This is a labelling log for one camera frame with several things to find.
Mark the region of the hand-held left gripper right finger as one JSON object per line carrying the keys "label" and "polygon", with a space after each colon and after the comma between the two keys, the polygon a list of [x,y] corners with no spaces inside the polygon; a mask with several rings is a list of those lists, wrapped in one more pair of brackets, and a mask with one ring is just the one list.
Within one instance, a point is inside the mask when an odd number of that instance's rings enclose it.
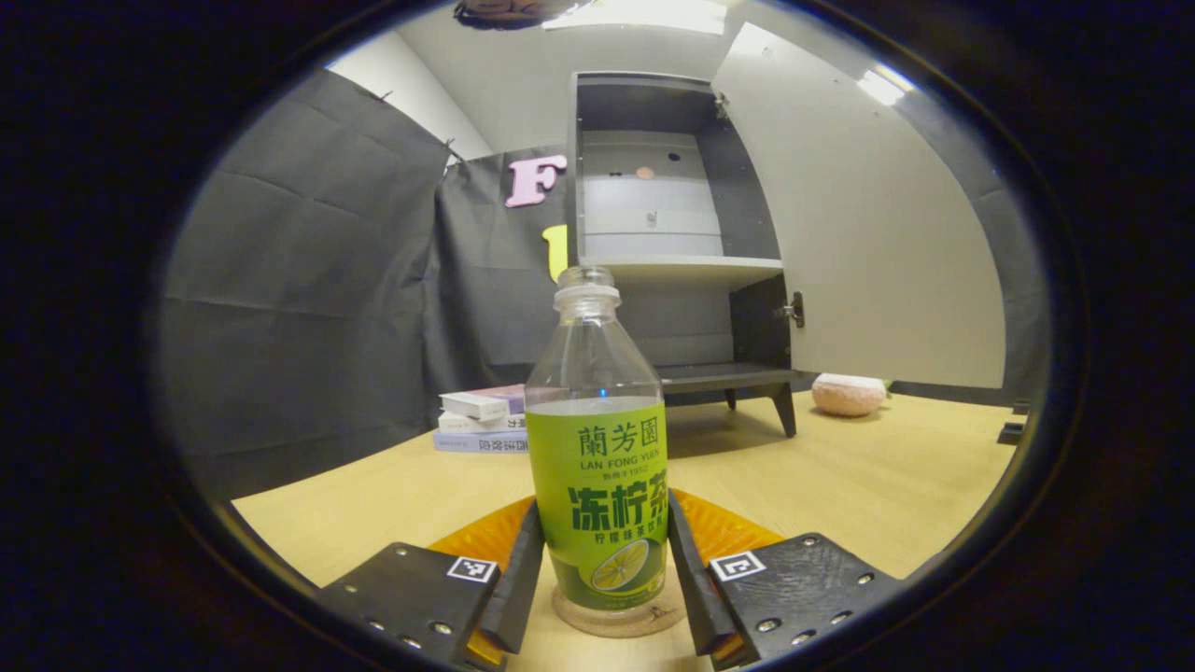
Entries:
{"label": "hand-held left gripper right finger", "polygon": [[823,533],[786,539],[678,488],[669,506],[668,540],[695,654],[713,668],[810,658],[905,586]]}

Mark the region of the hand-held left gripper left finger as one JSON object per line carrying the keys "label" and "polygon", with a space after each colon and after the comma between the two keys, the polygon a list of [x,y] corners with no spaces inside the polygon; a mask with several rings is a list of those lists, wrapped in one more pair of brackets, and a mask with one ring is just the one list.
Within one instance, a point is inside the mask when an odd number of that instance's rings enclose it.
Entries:
{"label": "hand-held left gripper left finger", "polygon": [[503,671],[523,646],[541,562],[541,517],[521,497],[429,546],[384,546],[315,601],[445,668]]}

